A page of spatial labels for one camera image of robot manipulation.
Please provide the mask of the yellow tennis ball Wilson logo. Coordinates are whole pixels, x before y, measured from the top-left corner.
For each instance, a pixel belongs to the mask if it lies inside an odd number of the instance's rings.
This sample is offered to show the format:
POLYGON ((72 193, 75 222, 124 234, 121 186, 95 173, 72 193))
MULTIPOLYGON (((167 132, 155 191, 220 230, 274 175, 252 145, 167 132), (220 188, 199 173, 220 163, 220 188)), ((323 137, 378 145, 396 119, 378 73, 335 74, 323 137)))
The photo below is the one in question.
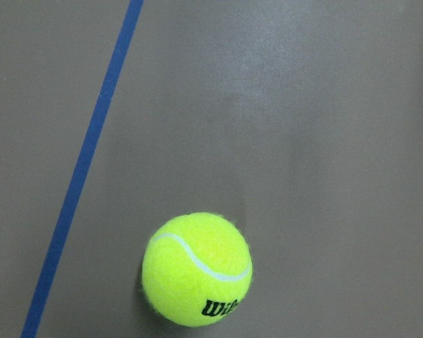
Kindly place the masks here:
POLYGON ((180 215, 149 239, 142 288, 152 308, 186 327, 210 325, 233 312, 252 281, 249 246, 221 215, 180 215))

